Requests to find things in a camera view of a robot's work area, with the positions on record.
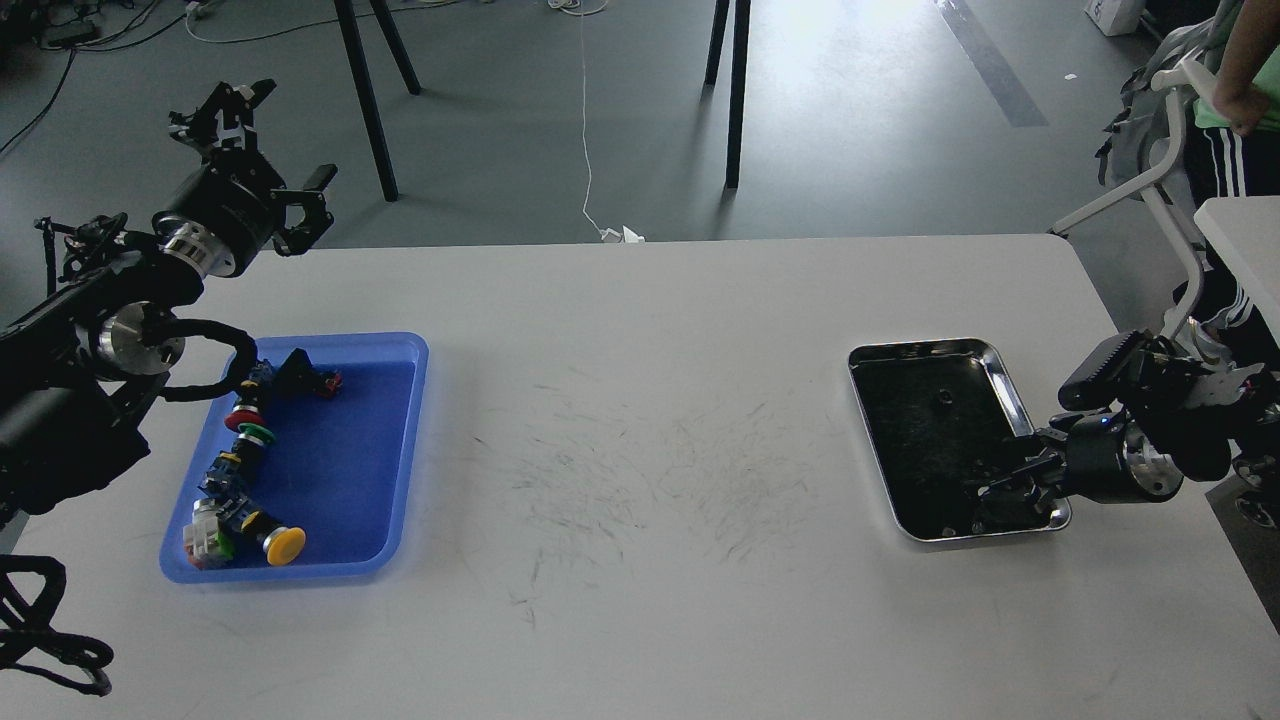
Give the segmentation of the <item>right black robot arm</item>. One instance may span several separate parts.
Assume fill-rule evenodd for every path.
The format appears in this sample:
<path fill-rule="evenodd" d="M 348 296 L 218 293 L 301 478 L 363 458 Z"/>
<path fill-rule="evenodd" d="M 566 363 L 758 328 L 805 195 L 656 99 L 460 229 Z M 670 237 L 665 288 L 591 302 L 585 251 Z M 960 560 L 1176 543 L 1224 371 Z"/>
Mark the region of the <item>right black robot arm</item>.
<path fill-rule="evenodd" d="M 964 486 L 978 533 L 1024 529 L 1057 501 L 1162 503 L 1185 480 L 1234 471 L 1248 521 L 1277 529 L 1277 373 L 1215 370 L 1172 341 L 1130 331 L 1102 341 L 1060 386 L 1061 411 L 1005 441 Z"/>

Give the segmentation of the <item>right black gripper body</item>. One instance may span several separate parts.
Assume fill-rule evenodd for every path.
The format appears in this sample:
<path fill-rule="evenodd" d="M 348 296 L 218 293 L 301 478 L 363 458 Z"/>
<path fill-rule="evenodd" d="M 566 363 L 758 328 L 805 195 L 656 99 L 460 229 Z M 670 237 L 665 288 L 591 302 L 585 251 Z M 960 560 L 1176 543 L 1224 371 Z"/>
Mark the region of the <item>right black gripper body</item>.
<path fill-rule="evenodd" d="M 1048 498 L 1082 496 L 1096 503 L 1162 503 L 1185 479 L 1130 413 L 1064 413 L 1039 430 L 1060 468 L 1039 477 Z"/>

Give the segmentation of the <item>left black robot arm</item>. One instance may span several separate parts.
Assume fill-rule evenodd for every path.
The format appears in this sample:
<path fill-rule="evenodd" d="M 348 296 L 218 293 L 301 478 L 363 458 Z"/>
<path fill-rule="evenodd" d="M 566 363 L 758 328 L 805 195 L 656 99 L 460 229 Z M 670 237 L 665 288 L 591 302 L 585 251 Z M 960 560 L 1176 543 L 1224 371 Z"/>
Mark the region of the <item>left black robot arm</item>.
<path fill-rule="evenodd" d="M 170 136 L 201 163 L 150 232 L 127 214 L 82 225 L 36 222 L 46 243 L 47 297 L 3 332 L 3 666 L 22 670 L 41 650 L 78 667 L 82 682 L 35 674 L 105 696 L 114 653 L 87 635 L 52 629 L 67 570 L 49 556 L 14 553 L 32 515 L 106 487 L 150 447 L 140 423 L 157 398 L 197 402 L 250 387 L 257 345 L 244 331 L 174 309 L 193 304 L 207 277 L 242 275 L 271 245 L 307 252 L 332 227 L 320 165 L 301 190 L 260 152 L 253 110 L 275 88 L 219 83 Z"/>

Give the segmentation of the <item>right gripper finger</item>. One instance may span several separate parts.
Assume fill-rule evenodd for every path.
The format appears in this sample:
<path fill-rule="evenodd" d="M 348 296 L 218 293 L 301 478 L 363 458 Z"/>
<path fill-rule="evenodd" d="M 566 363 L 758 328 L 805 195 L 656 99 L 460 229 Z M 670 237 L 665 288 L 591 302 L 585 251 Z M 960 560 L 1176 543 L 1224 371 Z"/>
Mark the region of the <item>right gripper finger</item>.
<path fill-rule="evenodd" d="M 1010 496 L 1021 501 L 1055 501 L 1066 471 L 1068 436 L 1062 430 L 1036 430 L 1032 436 L 1002 439 L 975 460 L 975 497 L 993 501 Z"/>
<path fill-rule="evenodd" d="M 973 533 L 1047 530 L 1066 523 L 1066 500 L 1046 498 L 1036 486 L 982 486 L 975 493 Z"/>

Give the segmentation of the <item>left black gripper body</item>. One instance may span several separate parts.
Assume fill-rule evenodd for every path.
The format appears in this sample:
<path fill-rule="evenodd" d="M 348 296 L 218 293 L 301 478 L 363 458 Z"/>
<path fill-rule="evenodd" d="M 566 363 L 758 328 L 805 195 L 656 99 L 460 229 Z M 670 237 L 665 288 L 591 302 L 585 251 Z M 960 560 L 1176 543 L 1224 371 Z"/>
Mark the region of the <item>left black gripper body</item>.
<path fill-rule="evenodd" d="M 152 228 L 169 236 L 183 224 L 200 225 L 219 240 L 230 265 L 214 275 L 238 277 L 283 223 L 284 211 L 271 192 L 285 182 L 268 159 L 250 150 L 216 150 L 179 186 L 169 205 L 152 218 Z"/>

